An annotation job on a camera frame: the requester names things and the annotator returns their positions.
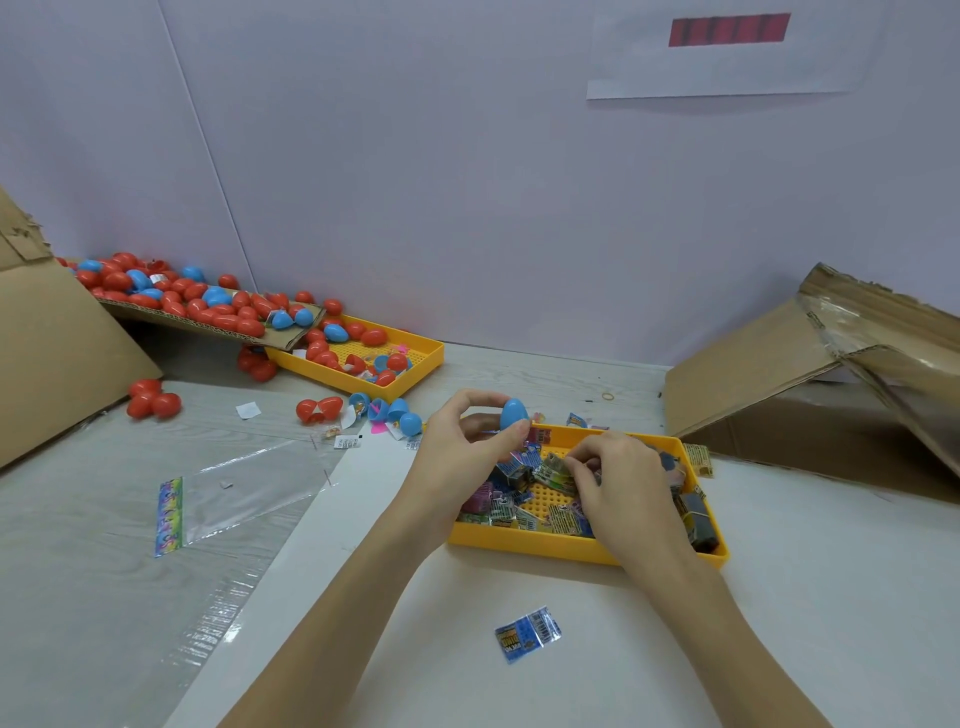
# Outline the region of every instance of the forearm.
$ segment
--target forearm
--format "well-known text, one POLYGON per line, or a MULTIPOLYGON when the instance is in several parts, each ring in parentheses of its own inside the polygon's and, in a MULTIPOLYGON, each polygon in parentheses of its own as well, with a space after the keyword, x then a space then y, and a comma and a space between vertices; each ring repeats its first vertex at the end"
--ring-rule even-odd
POLYGON ((220 728, 332 724, 424 551, 416 530, 388 509, 220 728))
POLYGON ((723 578, 693 560, 645 589, 733 728, 829 728, 743 618, 723 578))

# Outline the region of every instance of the yellow tray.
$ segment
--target yellow tray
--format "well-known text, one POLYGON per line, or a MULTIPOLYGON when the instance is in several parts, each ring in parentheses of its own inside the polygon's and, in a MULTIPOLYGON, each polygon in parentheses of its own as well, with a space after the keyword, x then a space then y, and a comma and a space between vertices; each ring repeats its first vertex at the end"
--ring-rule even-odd
MULTIPOLYGON (((563 425, 534 425, 531 429, 537 441, 541 443, 542 454, 556 452, 559 455, 566 455, 577 443, 589 435, 600 434, 595 429, 584 429, 582 427, 566 427, 563 425)), ((631 437, 642 440, 647 445, 669 452, 674 457, 680 458, 686 468, 686 481, 684 482, 683 492, 690 493, 696 491, 703 497, 704 505, 707 507, 707 515, 716 528, 717 539, 720 545, 713 553, 698 553, 697 555, 716 569, 723 567, 730 559, 730 553, 727 551, 727 542, 724 541, 720 527, 713 517, 713 511, 710 510, 709 501, 704 496, 700 485, 697 482, 697 476, 690 465, 690 460, 686 456, 684 444, 676 437, 663 437, 661 435, 640 435, 628 432, 631 437)), ((546 518, 551 505, 563 505, 573 500, 572 497, 565 496, 546 486, 535 484, 531 490, 534 497, 528 500, 520 507, 526 509, 535 516, 546 518)), ((476 546, 477 548, 489 548, 495 551, 513 551, 515 553, 530 553, 535 556, 550 556, 555 559, 567 559, 570 561, 587 561, 592 564, 611 564, 619 566, 616 559, 607 551, 596 539, 584 538, 583 536, 565 536, 559 533, 541 533, 538 531, 524 531, 516 527, 516 523, 510 528, 496 525, 482 525, 479 523, 463 523, 457 521, 453 524, 453 532, 447 541, 457 546, 476 546)))
POLYGON ((387 402, 393 402, 396 398, 402 397, 404 392, 444 363, 444 343, 441 341, 417 336, 415 333, 401 331, 399 328, 381 326, 372 321, 364 321, 353 316, 339 316, 338 318, 343 319, 344 324, 357 322, 367 327, 367 330, 382 328, 387 332, 387 343, 382 347, 365 347, 359 341, 352 340, 345 341, 343 344, 331 343, 330 350, 336 352, 341 364, 346 361, 347 354, 350 353, 357 354, 370 364, 380 354, 390 355, 394 353, 397 345, 402 345, 408 348, 407 356, 410 357, 413 366, 387 386, 380 387, 358 376, 349 375, 346 372, 337 372, 323 364, 301 359, 299 356, 293 356, 291 353, 282 352, 279 349, 268 348, 267 356, 273 359, 278 367, 316 379, 327 386, 344 392, 364 392, 370 395, 371 399, 381 397, 387 402))

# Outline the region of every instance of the hand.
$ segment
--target hand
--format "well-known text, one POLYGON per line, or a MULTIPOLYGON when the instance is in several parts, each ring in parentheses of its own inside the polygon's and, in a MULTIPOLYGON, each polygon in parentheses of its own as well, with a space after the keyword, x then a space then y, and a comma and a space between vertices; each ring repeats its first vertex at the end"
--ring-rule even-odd
POLYGON ((430 418, 390 511, 420 530, 424 547, 433 551, 450 535, 460 506, 483 485, 497 461, 519 449, 530 429, 520 420, 502 432, 498 412, 462 417, 470 407, 502 407, 509 397, 462 389, 430 418))
POLYGON ((696 560, 670 496, 657 451, 637 438, 608 431, 591 435, 565 459, 593 533, 627 572, 645 586, 652 571, 696 560), (603 485, 584 463, 599 458, 603 485))

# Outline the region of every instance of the clear plastic bag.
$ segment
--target clear plastic bag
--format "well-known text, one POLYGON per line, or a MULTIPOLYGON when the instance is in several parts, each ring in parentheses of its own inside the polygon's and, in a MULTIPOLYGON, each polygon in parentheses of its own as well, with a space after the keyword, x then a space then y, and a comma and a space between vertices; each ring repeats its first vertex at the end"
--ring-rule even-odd
POLYGON ((160 486, 154 556, 315 496, 328 484, 320 453, 303 440, 278 440, 174 478, 160 486))

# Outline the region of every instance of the white wall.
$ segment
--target white wall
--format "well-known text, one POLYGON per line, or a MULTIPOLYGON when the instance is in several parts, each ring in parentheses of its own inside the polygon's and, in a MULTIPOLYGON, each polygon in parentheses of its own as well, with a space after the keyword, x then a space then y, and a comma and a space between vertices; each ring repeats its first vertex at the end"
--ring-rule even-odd
POLYGON ((4 0, 0 183, 61 255, 252 282, 156 0, 4 0))
POLYGON ((960 313, 954 0, 897 0, 855 93, 589 104, 590 3, 75 5, 0 28, 0 180, 68 252, 655 363, 819 259, 960 313))

